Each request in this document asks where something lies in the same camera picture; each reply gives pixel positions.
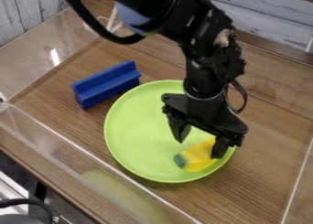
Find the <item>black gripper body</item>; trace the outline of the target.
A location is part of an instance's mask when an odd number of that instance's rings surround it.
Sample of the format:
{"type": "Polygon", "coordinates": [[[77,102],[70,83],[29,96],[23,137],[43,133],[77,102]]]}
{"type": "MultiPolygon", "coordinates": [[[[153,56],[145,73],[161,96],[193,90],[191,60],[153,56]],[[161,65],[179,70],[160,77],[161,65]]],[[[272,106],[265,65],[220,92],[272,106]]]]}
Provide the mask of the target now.
{"type": "Polygon", "coordinates": [[[249,127],[232,113],[221,94],[212,99],[196,99],[188,94],[165,93],[162,102],[166,116],[183,116],[192,127],[229,138],[231,146],[243,144],[249,127]]]}

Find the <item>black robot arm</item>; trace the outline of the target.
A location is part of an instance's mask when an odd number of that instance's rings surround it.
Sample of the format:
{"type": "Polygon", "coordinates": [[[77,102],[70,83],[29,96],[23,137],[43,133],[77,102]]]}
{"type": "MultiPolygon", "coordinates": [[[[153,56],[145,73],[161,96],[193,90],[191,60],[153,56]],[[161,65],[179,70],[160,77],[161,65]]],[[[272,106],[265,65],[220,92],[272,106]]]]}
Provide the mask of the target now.
{"type": "Polygon", "coordinates": [[[239,87],[247,61],[236,41],[233,19],[211,0],[114,0],[121,19],[134,32],[114,35],[102,26],[81,0],[66,0],[96,33],[130,45],[152,34],[177,42],[187,58],[187,78],[181,94],[162,96],[164,113],[173,135],[184,142],[197,127],[216,136],[211,156],[221,158],[232,146],[241,145],[249,127],[236,117],[243,110],[232,106],[228,89],[239,87]]]}

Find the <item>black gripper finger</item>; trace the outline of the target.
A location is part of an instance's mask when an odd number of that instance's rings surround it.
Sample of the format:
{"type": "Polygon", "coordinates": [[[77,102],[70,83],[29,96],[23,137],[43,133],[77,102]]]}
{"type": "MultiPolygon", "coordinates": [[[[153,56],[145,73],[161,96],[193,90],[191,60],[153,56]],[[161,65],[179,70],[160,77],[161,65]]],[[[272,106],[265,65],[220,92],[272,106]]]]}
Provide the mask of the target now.
{"type": "Polygon", "coordinates": [[[228,152],[229,146],[231,139],[224,136],[219,136],[216,138],[216,143],[213,144],[212,157],[215,159],[223,159],[224,155],[228,152]]]}
{"type": "Polygon", "coordinates": [[[184,143],[191,131],[192,131],[192,125],[187,121],[187,119],[177,115],[177,114],[170,114],[168,116],[169,119],[169,126],[172,129],[172,133],[174,135],[176,140],[180,143],[184,143]]]}

